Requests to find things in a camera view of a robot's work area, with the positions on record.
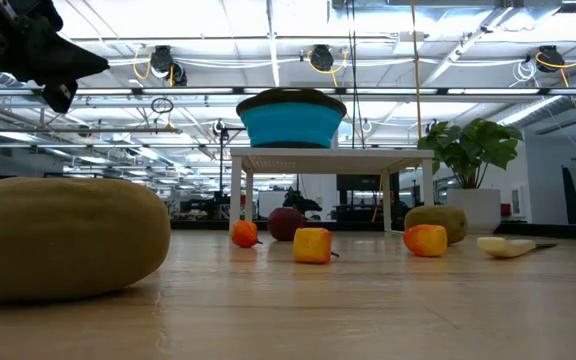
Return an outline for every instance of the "small orange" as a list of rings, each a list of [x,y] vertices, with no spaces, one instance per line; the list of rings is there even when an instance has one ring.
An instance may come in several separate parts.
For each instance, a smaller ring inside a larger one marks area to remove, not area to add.
[[[257,225],[252,221],[237,221],[232,228],[230,239],[233,244],[244,248],[261,244],[257,240]]]

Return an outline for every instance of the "yellow cube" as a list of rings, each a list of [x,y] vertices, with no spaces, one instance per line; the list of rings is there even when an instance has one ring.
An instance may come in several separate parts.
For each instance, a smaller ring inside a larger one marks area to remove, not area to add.
[[[295,262],[328,264],[332,248],[332,234],[326,229],[298,229],[295,233],[293,255]]]

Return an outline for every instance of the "orange cube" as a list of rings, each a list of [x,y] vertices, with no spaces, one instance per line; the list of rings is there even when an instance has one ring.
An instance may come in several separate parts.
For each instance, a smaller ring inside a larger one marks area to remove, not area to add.
[[[332,234],[326,229],[298,229],[295,233],[293,255],[295,262],[328,264],[332,250]]]
[[[417,225],[404,232],[404,243],[417,256],[441,256],[448,248],[448,235],[443,226]]]

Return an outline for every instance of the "yellow cable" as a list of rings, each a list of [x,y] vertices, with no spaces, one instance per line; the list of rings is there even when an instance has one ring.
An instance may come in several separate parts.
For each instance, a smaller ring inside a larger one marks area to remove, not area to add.
[[[334,73],[336,73],[337,71],[341,70],[342,68],[344,68],[346,66],[346,59],[348,59],[348,53],[344,53],[344,62],[341,65],[339,65],[338,68],[336,68],[335,70],[321,71],[312,65],[312,62],[310,61],[310,54],[312,54],[312,50],[308,52],[308,64],[310,65],[310,67],[313,70],[315,70],[318,73],[322,73],[322,74],[334,74]]]
[[[559,69],[559,71],[561,71],[561,77],[564,78],[564,84],[566,84],[566,87],[570,87],[570,84],[568,84],[568,78],[566,77],[566,73],[564,72],[564,69]]]
[[[138,56],[139,56],[139,48],[137,48],[137,51],[135,51],[135,60],[137,60]],[[135,76],[137,76],[141,80],[146,80],[150,75],[150,61],[148,61],[148,69],[146,70],[145,76],[141,75],[139,71],[137,71],[137,64],[132,64],[132,70],[135,72]]]
[[[419,49],[417,48],[417,18],[415,16],[415,0],[410,0],[412,10],[413,45],[415,50],[415,87],[417,89],[417,136],[421,139],[421,77],[419,75]]]
[[[575,66],[576,66],[576,63],[574,63],[574,64],[569,64],[569,65],[555,65],[555,64],[550,64],[550,63],[547,63],[547,62],[541,60],[541,59],[539,58],[539,56],[541,56],[541,55],[543,55],[543,53],[542,53],[542,52],[538,52],[537,55],[535,56],[535,60],[536,60],[538,63],[543,64],[543,65],[546,65],[546,66],[549,66],[549,67],[551,67],[551,68],[555,68],[555,69],[568,69],[568,68],[571,68],[571,67],[575,67]]]
[[[170,80],[168,80],[168,84],[170,87],[173,86],[173,77],[175,76],[175,65],[170,64]]]

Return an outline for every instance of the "pole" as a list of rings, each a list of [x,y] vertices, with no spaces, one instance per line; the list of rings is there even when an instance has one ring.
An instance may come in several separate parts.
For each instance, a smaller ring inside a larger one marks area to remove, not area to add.
[[[219,196],[224,195],[224,129],[219,132]]]

